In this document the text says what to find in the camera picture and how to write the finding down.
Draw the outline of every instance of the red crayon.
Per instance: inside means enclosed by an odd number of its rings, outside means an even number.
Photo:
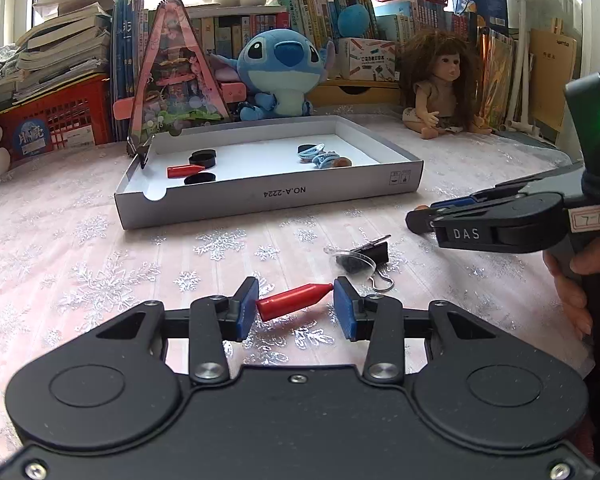
[[[195,164],[187,164],[186,166],[171,166],[167,168],[167,178],[186,178],[200,171],[204,171],[204,166],[197,166]]]
[[[280,292],[275,296],[256,301],[263,321],[296,312],[306,306],[315,305],[333,290],[333,284],[309,283],[307,285]]]

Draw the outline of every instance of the wooden drawer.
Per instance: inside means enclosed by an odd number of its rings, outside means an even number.
[[[328,80],[314,88],[307,99],[315,108],[337,105],[400,104],[397,83]]]

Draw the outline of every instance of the white box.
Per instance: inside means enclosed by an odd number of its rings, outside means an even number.
[[[349,158],[350,168],[318,170],[298,158],[301,144]],[[192,152],[215,149],[215,182],[185,185],[167,168]],[[416,191],[423,162],[372,131],[338,116],[220,124],[157,134],[147,163],[131,162],[115,192],[126,230],[206,218]]]
[[[395,43],[393,41],[341,38],[338,66],[344,79],[356,81],[393,81]]]

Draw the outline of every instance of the doll hair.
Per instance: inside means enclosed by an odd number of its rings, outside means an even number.
[[[431,76],[438,56],[460,55],[460,77],[454,81],[456,119],[467,128],[474,120],[477,86],[476,56],[459,36],[442,30],[427,30],[409,40],[400,55],[400,88],[406,105],[415,106],[413,86]]]

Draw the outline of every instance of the blue gripper pad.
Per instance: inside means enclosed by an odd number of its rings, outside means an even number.
[[[244,299],[240,302],[240,315],[235,324],[235,331],[238,340],[244,341],[249,335],[253,320],[256,319],[256,300],[260,293],[260,285],[258,280],[254,278],[249,291],[245,294]]]
[[[451,200],[443,200],[442,202],[435,202],[431,204],[432,209],[437,209],[439,207],[462,207],[463,205],[473,205],[476,201],[470,196],[463,196],[460,198],[452,198]]]
[[[333,309],[344,337],[354,341],[358,331],[358,322],[353,316],[353,303],[338,280],[333,282]]]

